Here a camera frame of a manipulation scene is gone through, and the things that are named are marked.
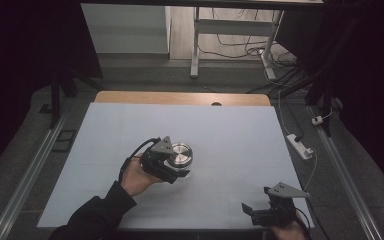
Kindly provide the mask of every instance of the white connector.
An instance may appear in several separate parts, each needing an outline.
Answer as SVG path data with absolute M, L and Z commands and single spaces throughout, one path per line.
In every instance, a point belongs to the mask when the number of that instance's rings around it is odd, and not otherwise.
M 312 118 L 311 122 L 313 123 L 314 126 L 316 126 L 323 123 L 323 118 L 322 116 L 318 116 L 318 117 Z
M 295 148 L 297 153 L 301 156 L 303 160 L 308 160 L 313 157 L 313 149 L 311 148 L 305 148 L 304 144 L 301 143 L 301 141 L 295 141 L 297 136 L 295 134 L 290 134 L 286 136 L 286 139 L 289 140 L 289 143 Z

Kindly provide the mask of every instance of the table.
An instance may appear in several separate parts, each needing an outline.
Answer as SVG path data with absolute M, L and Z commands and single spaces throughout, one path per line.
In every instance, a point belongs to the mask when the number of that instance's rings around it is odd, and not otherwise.
M 186 105 L 220 103 L 227 106 L 270 106 L 270 100 L 266 95 L 224 93 L 101 91 L 96 96 L 95 102 Z
M 223 106 L 211 106 L 214 102 Z M 139 207 L 126 213 L 120 229 L 260 230 L 241 203 L 268 209 L 265 186 L 284 182 L 300 188 L 267 96 L 101 92 L 89 106 L 38 227 L 63 225 L 85 201 L 105 195 L 120 159 L 162 134 L 192 147 L 191 173 L 135 197 Z M 310 216 L 305 200 L 294 202 Z

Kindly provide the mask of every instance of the white sheet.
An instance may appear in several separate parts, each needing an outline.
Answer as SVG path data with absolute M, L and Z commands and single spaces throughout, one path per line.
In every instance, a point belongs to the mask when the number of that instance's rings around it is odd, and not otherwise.
M 134 149 L 167 135 L 191 146 L 189 176 L 135 197 L 120 228 L 258 228 L 242 202 L 267 209 L 264 186 L 300 189 L 273 107 L 92 103 L 38 227 L 64 225 L 87 200 L 104 197 Z M 294 201 L 310 217 L 305 201 Z

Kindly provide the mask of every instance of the white wall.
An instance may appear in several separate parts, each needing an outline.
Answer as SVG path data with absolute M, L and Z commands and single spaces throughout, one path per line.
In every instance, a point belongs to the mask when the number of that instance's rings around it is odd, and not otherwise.
M 168 53 L 164 6 L 82 4 L 97 53 Z

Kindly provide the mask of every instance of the aluminum rail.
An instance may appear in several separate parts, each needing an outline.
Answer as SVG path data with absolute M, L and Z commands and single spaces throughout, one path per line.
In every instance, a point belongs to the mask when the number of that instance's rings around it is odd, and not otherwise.
M 314 112 L 311 107 L 308 106 L 307 109 L 313 117 Z M 348 199 L 356 211 L 357 217 L 360 220 L 361 226 L 366 233 L 367 238 L 370 240 L 382 240 L 383 238 L 378 229 L 378 226 L 376 225 L 376 222 L 374 221 L 366 202 L 363 200 L 359 191 L 357 190 L 351 174 L 348 172 L 348 169 L 345 166 L 334 141 L 331 137 L 326 135 L 322 128 L 319 127 L 317 131 L 329 155 L 332 165 L 336 170 L 338 178 L 341 181 L 346 194 L 348 195 Z
M 73 99 L 66 99 L 64 101 L 61 118 L 53 129 L 48 130 L 42 144 L 33 157 L 32 162 L 28 166 L 26 172 L 21 178 L 21 181 L 18 183 L 17 188 L 8 201 L 8 204 L 3 210 L 0 216 L 0 239 L 6 239 L 8 237 L 18 214 L 29 196 L 30 190 L 36 182 L 43 164 L 45 163 L 46 158 L 48 157 L 49 152 L 51 151 L 52 146 L 67 119 L 67 115 L 73 106 L 73 102 Z

